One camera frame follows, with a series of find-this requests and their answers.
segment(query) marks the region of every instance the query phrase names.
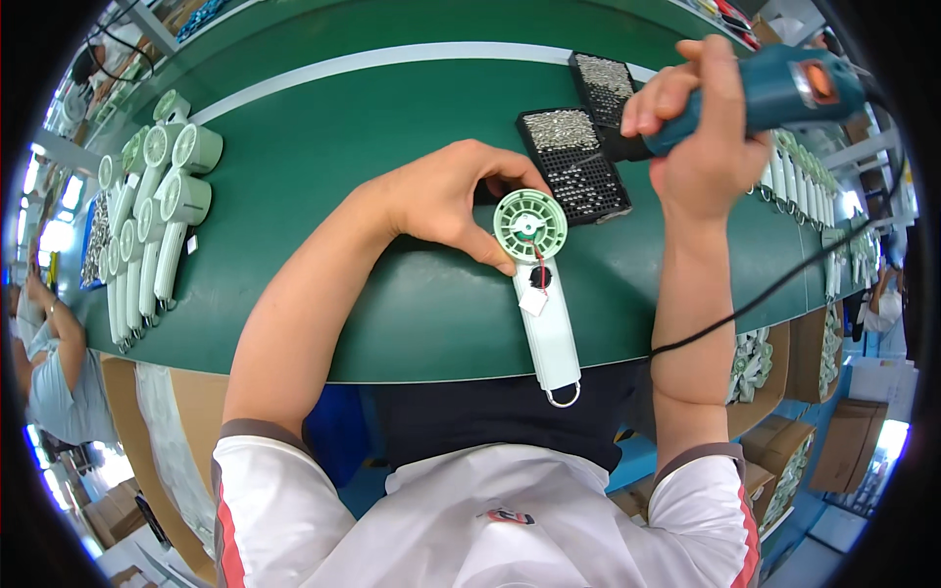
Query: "mini fan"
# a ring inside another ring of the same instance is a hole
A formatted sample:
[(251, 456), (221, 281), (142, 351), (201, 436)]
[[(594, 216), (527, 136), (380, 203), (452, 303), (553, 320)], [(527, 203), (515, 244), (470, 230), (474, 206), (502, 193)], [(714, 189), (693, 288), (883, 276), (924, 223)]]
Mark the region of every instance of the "mini fan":
[(160, 218), (160, 213), (154, 210), (154, 199), (147, 199), (140, 207), (137, 216), (137, 240), (144, 244), (144, 255), (140, 264), (140, 293), (137, 299), (137, 309), (144, 317), (144, 326), (157, 326), (156, 304), (153, 295), (153, 282), (157, 276), (157, 258), (160, 255), (160, 245), (164, 239), (167, 225)]
[(145, 124), (124, 144), (124, 149), (122, 149), (120, 153), (121, 165), (125, 173), (135, 173), (138, 175), (144, 173), (146, 164), (144, 163), (144, 150), (141, 149), (141, 147), (144, 142), (144, 137), (150, 130), (151, 127)]
[(208, 173), (222, 156), (222, 136), (205, 127), (187, 124), (173, 144), (171, 161), (194, 173)]
[[(497, 241), (516, 261), (513, 286), (517, 291), (526, 339), (533, 356), (535, 377), (550, 404), (567, 408), (582, 391), (578, 353), (568, 320), (566, 297), (555, 264), (568, 223), (562, 207), (537, 190), (523, 189), (503, 198), (493, 214)], [(564, 404), (553, 390), (575, 385), (575, 394)]]
[(142, 337), (143, 320), (138, 309), (140, 300), (140, 266), (144, 256), (144, 244), (137, 239), (137, 223), (133, 218), (124, 221), (120, 231), (120, 256), (127, 262), (127, 300), (125, 320), (135, 339)]
[(144, 137), (144, 162), (147, 164), (147, 169), (144, 170), (144, 175), (140, 179), (140, 185), (137, 188), (137, 196), (134, 200), (135, 217), (140, 214), (140, 205), (144, 200), (151, 198), (157, 191), (160, 179), (170, 161), (173, 143), (184, 126), (180, 123), (159, 124), (150, 129), (147, 136)]
[(175, 89), (168, 90), (153, 108), (153, 120), (185, 122), (191, 106)]
[(167, 223), (182, 222), (196, 227), (206, 218), (212, 201), (213, 188), (208, 182), (171, 170), (160, 200), (160, 217)]
[(118, 346), (119, 351), (125, 353), (131, 345), (131, 328), (127, 326), (127, 262), (120, 256), (120, 239), (112, 239), (108, 244), (108, 266), (114, 276), (114, 284), (108, 285), (108, 294), (110, 295), (113, 285), (115, 287), (114, 322), (118, 334), (118, 340), (112, 340), (112, 342)]
[(108, 324), (111, 327), (111, 342), (115, 345), (121, 343), (120, 337), (118, 336), (118, 324), (115, 320), (118, 318), (118, 309), (117, 309), (117, 294), (118, 286), (114, 279), (114, 276), (111, 274), (111, 261), (109, 259), (109, 250), (110, 247), (106, 246), (102, 252), (102, 257), (98, 260), (98, 279), (102, 281), (105, 288), (107, 289), (108, 294)]

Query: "workbench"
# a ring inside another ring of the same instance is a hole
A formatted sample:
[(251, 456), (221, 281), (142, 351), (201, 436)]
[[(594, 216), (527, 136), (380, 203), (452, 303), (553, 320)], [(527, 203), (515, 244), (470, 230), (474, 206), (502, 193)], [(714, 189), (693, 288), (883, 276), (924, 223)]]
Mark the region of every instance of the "workbench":
[[(219, 101), (252, 85), (263, 89), (273, 76), (384, 47), (524, 43), (578, 49), (655, 71), (679, 62), (677, 40), (716, 32), (665, 0), (247, 4), (138, 89), (124, 106), (136, 124), (128, 125), (127, 135), (152, 124), (155, 100), (170, 87), (198, 113), (214, 104), (218, 109)], [(196, 229), (198, 250), (181, 259), (176, 309), (161, 316), (128, 358), (227, 373), (242, 326), (267, 282), (357, 185), (467, 137), (525, 152), (514, 126), (519, 112), (579, 102), (563, 65), (441, 59), (436, 47), (418, 50), (431, 60), (354, 69), (295, 85), (282, 76), (268, 84), (284, 89), (205, 122), (225, 139), (218, 167), (204, 178), (213, 187), (213, 206)], [(582, 366), (640, 358), (650, 349), (662, 214), (647, 164), (617, 168), (633, 211), (604, 225), (573, 228), (556, 258)], [(492, 215), (492, 205), (474, 208), (482, 227), (490, 228)], [(799, 227), (757, 194), (737, 204), (728, 236), (736, 308), (821, 248), (818, 233)], [(60, 272), (78, 271), (73, 252), (60, 263)], [(823, 285), (822, 265), (808, 268), (743, 317), (737, 330), (822, 306)], [(852, 289), (844, 271), (842, 295)], [(116, 353), (104, 289), (71, 288), (63, 298), (84, 321), (89, 346)], [(283, 333), (279, 344), (291, 345), (292, 339), (293, 333)], [(460, 251), (399, 237), (379, 259), (350, 314), (329, 380), (417, 382), (532, 372), (510, 279)]]

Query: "electric screwdriver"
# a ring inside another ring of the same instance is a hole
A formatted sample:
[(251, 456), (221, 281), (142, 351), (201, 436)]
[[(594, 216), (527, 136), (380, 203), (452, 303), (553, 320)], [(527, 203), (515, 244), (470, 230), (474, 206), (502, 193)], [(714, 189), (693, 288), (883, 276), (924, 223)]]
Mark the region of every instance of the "electric screwdriver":
[[(765, 47), (739, 61), (745, 92), (745, 132), (754, 135), (785, 124), (842, 122), (861, 111), (866, 92), (849, 64), (824, 49), (784, 44)], [(702, 113), (702, 89), (694, 90), (686, 109), (663, 122), (654, 135), (625, 138), (603, 129), (602, 150), (611, 161), (663, 157), (695, 132)]]

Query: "metal keyring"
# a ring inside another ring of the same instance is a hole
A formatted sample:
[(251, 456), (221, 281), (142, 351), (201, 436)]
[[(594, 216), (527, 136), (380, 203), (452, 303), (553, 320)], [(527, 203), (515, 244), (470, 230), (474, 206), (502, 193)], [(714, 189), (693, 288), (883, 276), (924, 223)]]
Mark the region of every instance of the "metal keyring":
[(555, 406), (556, 408), (569, 408), (575, 404), (575, 401), (579, 399), (579, 396), (582, 394), (582, 381), (579, 380), (575, 382), (575, 396), (572, 397), (567, 403), (560, 405), (555, 402), (555, 398), (552, 397), (552, 390), (546, 390), (546, 398), (549, 399), (549, 404)]

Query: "right hand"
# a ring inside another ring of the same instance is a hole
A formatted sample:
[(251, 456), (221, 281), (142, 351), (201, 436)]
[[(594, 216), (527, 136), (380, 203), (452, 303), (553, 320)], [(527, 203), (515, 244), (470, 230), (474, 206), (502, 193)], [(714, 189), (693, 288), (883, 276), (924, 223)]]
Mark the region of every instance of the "right hand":
[(701, 41), (682, 40), (677, 51), (689, 62), (664, 68), (628, 100), (621, 134), (655, 134), (702, 87), (699, 126), (666, 157), (651, 160), (650, 183), (665, 218), (725, 222), (735, 200), (768, 165), (771, 137), (745, 137), (742, 77), (728, 39), (709, 35)]

